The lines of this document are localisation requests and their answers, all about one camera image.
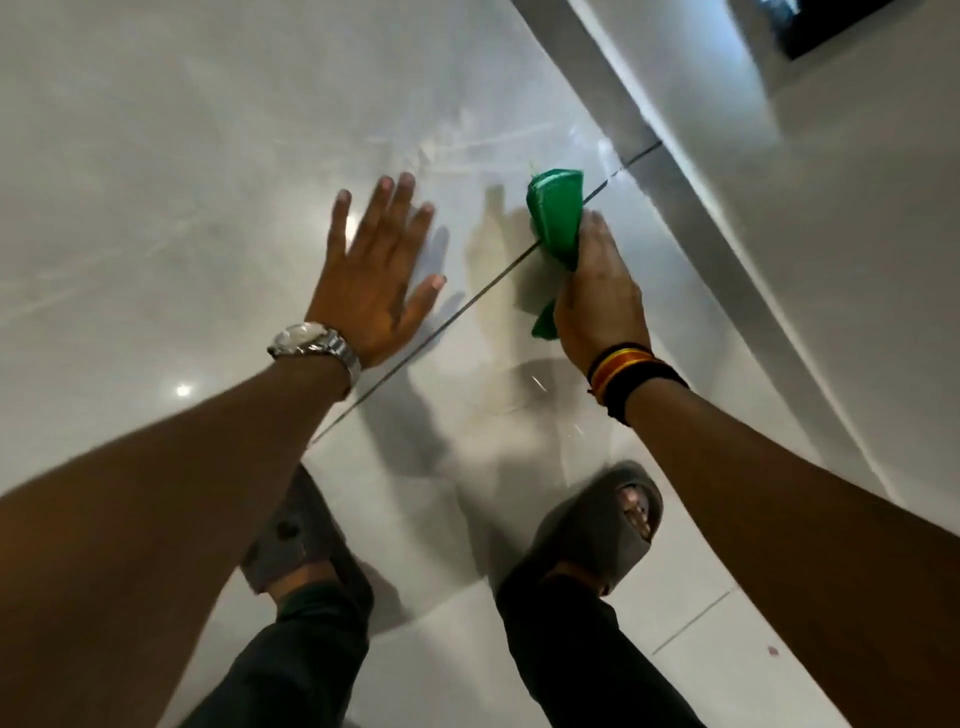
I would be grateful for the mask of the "red orange striped wristband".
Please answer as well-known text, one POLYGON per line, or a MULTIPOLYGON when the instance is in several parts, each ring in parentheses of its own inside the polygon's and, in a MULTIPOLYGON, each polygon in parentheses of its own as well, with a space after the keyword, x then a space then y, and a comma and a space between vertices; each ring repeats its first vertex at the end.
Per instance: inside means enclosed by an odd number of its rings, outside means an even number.
POLYGON ((640 365, 666 365, 652 350, 640 343, 624 342, 603 350, 593 361, 586 374, 589 394, 596 402, 606 405, 606 392, 611 382, 621 373, 640 365))

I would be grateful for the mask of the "green cleaning cloth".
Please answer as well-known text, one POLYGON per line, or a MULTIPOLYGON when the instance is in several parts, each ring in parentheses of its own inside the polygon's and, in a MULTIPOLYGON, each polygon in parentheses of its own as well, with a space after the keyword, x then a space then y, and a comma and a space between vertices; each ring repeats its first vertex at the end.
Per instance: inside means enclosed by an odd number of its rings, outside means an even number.
POLYGON ((535 174, 526 191, 526 208, 538 248, 568 273, 578 266, 583 187, 582 170, 552 168, 535 174))

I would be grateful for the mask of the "person's right forearm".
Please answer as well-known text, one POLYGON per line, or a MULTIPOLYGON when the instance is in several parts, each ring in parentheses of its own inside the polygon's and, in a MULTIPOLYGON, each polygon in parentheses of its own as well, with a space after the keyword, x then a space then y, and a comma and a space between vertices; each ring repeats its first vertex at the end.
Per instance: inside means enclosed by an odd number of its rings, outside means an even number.
POLYGON ((960 728, 960 537, 682 385, 627 421, 702 536, 852 728, 960 728))

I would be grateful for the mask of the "dark trousers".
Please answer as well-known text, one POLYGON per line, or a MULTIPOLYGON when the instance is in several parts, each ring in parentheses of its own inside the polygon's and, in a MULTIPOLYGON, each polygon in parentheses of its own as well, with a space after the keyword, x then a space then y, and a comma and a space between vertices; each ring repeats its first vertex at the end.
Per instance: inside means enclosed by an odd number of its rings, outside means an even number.
MULTIPOLYGON (((706 728, 614 608, 571 576, 519 566, 496 607, 551 728, 706 728)), ((341 728, 368 650, 366 621, 341 587, 299 588, 178 728, 341 728)))

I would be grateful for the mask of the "black framed opening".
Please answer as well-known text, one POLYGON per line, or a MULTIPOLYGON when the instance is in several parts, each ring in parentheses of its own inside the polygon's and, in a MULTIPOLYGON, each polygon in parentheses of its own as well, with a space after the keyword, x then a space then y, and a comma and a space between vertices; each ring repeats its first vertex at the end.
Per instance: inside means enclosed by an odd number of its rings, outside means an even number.
POLYGON ((779 50, 790 61, 858 24, 895 0, 757 0, 779 50))

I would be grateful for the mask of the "person's left hand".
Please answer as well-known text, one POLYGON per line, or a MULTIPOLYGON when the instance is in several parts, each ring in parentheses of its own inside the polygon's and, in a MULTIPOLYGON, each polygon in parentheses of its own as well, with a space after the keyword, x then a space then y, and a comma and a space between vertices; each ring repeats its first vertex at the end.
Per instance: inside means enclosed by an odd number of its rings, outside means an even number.
POLYGON ((354 236, 347 239, 345 255, 328 259, 326 241, 324 264, 305 314, 307 322, 324 324, 341 333, 354 347, 364 370, 384 363, 413 340, 395 337, 395 305, 402 291, 411 294, 432 275, 414 281, 435 216, 431 202, 414 207, 414 197, 399 246, 391 258, 376 259, 376 227, 385 178, 390 176, 380 177, 374 185, 354 236))

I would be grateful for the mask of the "black thread wristband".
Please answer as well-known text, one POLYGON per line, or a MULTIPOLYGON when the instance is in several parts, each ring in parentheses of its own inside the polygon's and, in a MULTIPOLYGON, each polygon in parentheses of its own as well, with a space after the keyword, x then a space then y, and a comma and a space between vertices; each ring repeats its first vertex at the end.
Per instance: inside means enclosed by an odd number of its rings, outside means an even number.
POLYGON ((689 390, 676 370, 661 360, 632 361, 613 373, 601 392, 601 402, 608 417, 629 426, 627 404, 630 396, 642 385, 654 381, 677 383, 689 390))

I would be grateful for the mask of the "silver metal wristwatch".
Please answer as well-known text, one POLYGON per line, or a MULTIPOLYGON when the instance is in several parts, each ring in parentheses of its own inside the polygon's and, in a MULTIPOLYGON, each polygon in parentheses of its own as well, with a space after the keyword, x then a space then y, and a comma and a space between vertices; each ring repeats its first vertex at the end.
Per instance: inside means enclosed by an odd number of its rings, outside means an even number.
POLYGON ((273 360, 281 358, 333 358, 345 370, 347 384, 341 400, 354 389, 363 367, 354 347, 337 329, 316 321, 302 321, 282 329, 266 348, 273 360))

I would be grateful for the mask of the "grey skirting board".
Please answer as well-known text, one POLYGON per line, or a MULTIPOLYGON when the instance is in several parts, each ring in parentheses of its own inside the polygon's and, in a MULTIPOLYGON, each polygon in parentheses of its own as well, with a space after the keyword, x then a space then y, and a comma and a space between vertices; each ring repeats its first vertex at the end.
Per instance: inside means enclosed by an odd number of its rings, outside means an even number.
POLYGON ((605 136, 608 179, 596 200, 627 234, 630 271, 652 297, 655 342, 714 404, 893 500, 678 164, 665 124, 587 0, 510 4, 605 136))

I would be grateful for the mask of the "grey slipper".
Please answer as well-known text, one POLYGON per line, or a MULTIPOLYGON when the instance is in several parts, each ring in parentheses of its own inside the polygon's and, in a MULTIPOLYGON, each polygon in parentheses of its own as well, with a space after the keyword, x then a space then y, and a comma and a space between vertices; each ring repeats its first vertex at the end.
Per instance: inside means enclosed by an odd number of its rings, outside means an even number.
POLYGON ((640 463, 607 467, 548 513, 499 586, 497 607, 520 600, 562 563, 598 579, 607 596, 650 551, 663 516, 661 491, 640 463))
POLYGON ((282 503, 246 550, 239 568, 251 591, 266 594, 282 579, 309 565, 328 562, 368 620, 374 590, 305 465, 297 465, 282 503))

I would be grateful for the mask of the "person's left forearm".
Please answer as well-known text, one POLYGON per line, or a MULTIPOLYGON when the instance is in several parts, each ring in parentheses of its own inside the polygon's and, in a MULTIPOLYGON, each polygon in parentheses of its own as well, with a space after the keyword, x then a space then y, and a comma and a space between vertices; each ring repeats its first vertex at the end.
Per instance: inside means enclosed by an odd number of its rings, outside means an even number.
POLYGON ((351 385, 291 357, 0 498, 0 728, 156 728, 351 385))

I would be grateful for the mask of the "person's right hand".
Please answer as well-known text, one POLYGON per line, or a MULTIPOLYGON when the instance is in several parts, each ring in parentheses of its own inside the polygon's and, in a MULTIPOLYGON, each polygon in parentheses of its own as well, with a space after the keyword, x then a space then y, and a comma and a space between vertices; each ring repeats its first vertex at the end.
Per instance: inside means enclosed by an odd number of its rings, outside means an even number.
POLYGON ((633 342, 651 348, 642 292, 625 261, 578 264, 558 294, 554 320, 564 353, 585 376, 610 347, 633 342))

